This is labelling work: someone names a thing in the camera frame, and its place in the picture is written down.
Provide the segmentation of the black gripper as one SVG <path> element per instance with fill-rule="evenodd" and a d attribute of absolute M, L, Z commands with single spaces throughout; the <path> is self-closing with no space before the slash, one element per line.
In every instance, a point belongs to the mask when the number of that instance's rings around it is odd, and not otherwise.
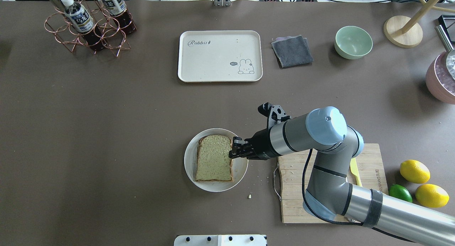
<path fill-rule="evenodd" d="M 258 131 L 245 140 L 233 137 L 232 148 L 235 149 L 235 153 L 234 150 L 229 151 L 229 158 L 232 160 L 238 157 L 245 157 L 248 160 L 269 160 L 279 156 L 272 146 L 268 129 Z"/>

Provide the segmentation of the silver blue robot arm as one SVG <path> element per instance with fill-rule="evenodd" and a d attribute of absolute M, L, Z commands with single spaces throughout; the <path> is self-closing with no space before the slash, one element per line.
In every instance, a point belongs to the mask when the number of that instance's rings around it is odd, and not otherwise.
<path fill-rule="evenodd" d="M 264 103 L 258 111 L 267 128 L 251 138 L 234 137 L 229 157 L 269 160 L 286 154 L 316 150 L 304 206 L 317 218 L 335 224 L 334 215 L 403 241 L 426 246 L 454 245 L 454 217 L 400 200 L 381 191 L 346 182 L 350 161 L 363 150 L 363 137 L 332 106 L 291 118 L 279 105 Z"/>

